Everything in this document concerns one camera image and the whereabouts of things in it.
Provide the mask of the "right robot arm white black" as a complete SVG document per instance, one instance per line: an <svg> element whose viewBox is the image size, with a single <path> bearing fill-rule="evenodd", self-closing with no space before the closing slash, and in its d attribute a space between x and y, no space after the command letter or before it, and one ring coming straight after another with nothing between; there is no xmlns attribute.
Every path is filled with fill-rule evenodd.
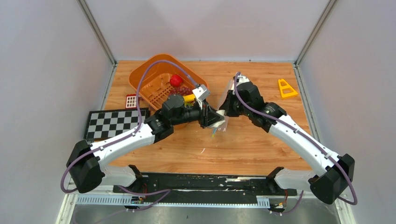
<svg viewBox="0 0 396 224"><path fill-rule="evenodd" d="M317 199L332 204L353 181L355 160L340 156L315 140L273 102L264 102L252 82L239 78L227 91L220 107L228 117L244 115L265 132L293 149L311 167L310 171L277 167L268 175L267 190L278 195L285 189L311 192Z"/></svg>

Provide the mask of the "clear zip top bag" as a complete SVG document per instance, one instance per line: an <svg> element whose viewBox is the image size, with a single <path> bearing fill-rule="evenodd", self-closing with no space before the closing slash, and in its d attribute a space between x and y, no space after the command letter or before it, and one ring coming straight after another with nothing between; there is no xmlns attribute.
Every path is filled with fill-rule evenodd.
<svg viewBox="0 0 396 224"><path fill-rule="evenodd" d="M230 79L223 94L220 97L219 103L218 103L218 108L216 109L217 111L220 111L220 107L225 103L226 98L227 98L227 93L229 90L233 90L233 79ZM220 114L223 115L224 117L224 122L219 125L218 127L213 129L212 132L212 138L215 137L216 132L225 132L227 125L228 125L228 121L229 121L229 117L225 116L225 112L220 112Z"/></svg>

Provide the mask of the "white toy mushroom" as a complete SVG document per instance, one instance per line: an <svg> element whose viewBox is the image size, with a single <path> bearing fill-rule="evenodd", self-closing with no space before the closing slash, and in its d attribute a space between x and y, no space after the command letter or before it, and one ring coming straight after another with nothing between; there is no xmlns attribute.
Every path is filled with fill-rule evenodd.
<svg viewBox="0 0 396 224"><path fill-rule="evenodd" d="M225 110L217 110L209 119L209 128L218 128L225 123Z"/></svg>

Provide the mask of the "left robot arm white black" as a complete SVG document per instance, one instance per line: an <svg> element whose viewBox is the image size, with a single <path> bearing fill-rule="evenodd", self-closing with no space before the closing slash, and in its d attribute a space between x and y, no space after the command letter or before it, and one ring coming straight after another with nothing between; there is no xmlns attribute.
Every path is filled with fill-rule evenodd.
<svg viewBox="0 0 396 224"><path fill-rule="evenodd" d="M110 162L135 149L155 144L174 132L174 126L197 121L202 128L216 128L225 117L206 100L186 107L181 95L171 95L152 116L137 127L107 140L77 142L66 162L61 189L65 193L87 193L100 185L120 185L137 193L143 180L132 168L113 167Z"/></svg>

